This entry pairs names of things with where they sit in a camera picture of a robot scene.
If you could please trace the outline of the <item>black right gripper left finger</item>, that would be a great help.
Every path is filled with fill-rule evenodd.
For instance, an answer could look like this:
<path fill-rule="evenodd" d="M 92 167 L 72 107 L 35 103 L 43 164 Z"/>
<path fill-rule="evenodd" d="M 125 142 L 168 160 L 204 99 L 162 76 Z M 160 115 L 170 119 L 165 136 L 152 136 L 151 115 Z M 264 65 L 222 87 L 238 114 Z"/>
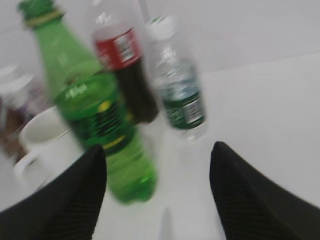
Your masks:
<path fill-rule="evenodd" d="M 94 145 L 49 184 L 1 211 L 0 238 L 90 240 L 106 187 L 106 155 Z"/>

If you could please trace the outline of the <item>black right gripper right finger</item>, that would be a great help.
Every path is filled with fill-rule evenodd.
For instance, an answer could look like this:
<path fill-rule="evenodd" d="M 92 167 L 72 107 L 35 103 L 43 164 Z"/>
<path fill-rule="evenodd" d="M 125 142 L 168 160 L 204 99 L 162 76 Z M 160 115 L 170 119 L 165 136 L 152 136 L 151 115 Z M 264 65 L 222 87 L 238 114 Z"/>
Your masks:
<path fill-rule="evenodd" d="M 222 141 L 214 143 L 209 183 L 228 240 L 318 240 L 320 209 L 285 190 Z"/>

